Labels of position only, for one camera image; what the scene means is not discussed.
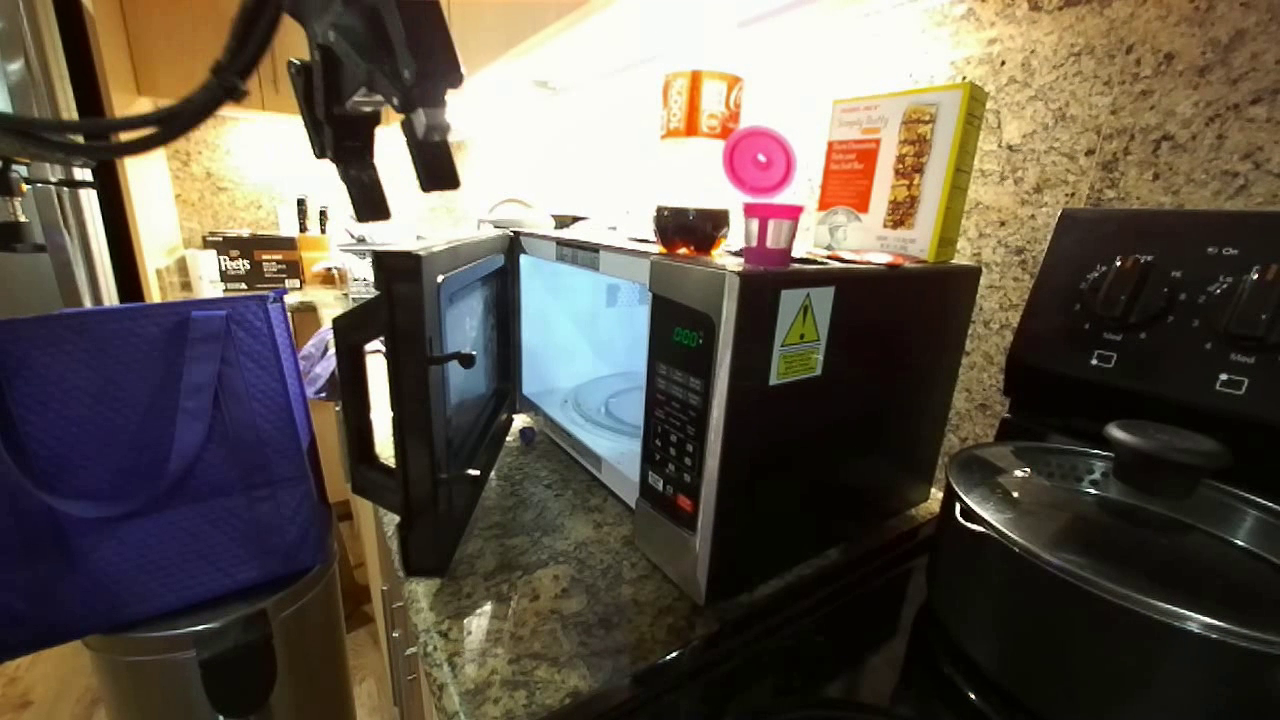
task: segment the pink cup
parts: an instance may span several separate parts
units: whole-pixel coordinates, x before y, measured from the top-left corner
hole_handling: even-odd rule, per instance
[[[743,223],[746,223],[743,261],[790,263],[800,211],[805,211],[800,205],[743,205]]]

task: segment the stove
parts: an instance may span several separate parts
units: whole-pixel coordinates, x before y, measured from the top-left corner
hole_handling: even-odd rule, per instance
[[[1107,419],[1160,419],[1223,442],[1231,463],[1217,484],[1277,507],[1280,211],[1064,211],[1008,349],[1005,394],[998,442],[1103,447]],[[924,530],[875,563],[833,563],[640,672],[600,715],[1036,715],[1015,701],[1024,687],[947,632],[929,587],[939,547]]]

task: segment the stove control panel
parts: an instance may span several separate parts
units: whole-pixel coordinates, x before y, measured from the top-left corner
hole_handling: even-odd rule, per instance
[[[1064,211],[1008,365],[1280,427],[1280,211]]]

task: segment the cereal box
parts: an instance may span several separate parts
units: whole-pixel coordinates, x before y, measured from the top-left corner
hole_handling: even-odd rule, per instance
[[[852,209],[875,248],[947,263],[981,112],[976,83],[837,101],[814,209]]]

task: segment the black microwave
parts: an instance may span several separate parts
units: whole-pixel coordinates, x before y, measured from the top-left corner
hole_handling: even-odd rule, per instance
[[[404,571],[446,571],[531,413],[701,605],[929,501],[981,285],[571,234],[379,248],[372,271],[335,316],[338,398],[352,486],[400,512]]]

